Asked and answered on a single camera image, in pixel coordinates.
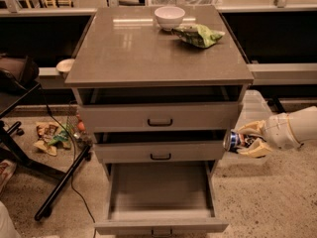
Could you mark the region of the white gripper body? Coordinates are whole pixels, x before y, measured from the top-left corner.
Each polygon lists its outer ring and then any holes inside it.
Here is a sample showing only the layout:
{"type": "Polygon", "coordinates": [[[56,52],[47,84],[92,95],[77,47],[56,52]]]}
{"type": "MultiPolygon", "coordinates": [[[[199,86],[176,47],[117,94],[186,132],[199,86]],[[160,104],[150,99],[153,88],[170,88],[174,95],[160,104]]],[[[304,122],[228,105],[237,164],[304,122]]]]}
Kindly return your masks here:
{"type": "Polygon", "coordinates": [[[290,121],[290,115],[286,113],[272,115],[264,121],[263,138],[272,148],[290,150],[301,147],[301,143],[293,133],[290,121]]]}

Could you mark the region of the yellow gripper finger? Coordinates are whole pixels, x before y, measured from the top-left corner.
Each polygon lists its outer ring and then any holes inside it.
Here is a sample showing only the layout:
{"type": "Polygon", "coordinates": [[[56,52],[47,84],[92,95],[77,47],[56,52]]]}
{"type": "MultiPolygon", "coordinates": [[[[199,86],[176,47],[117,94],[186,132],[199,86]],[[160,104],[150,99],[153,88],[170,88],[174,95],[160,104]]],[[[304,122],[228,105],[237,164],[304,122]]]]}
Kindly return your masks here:
{"type": "Polygon", "coordinates": [[[238,129],[239,134],[261,136],[263,134],[264,120],[250,122],[238,129]]]}
{"type": "Polygon", "coordinates": [[[262,139],[256,139],[248,148],[239,149],[238,153],[251,158],[264,157],[272,152],[272,148],[262,139]]]}

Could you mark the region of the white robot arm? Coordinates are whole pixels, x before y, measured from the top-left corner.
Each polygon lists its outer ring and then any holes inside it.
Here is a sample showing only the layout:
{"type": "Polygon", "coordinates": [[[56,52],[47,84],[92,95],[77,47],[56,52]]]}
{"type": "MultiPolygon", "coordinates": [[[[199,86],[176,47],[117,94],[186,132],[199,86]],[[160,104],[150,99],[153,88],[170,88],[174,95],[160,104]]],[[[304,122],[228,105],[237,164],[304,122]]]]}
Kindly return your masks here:
{"type": "Polygon", "coordinates": [[[299,149],[306,141],[317,139],[317,107],[271,115],[240,127],[237,133],[255,137],[249,146],[238,148],[243,156],[258,158],[273,150],[299,149]]]}

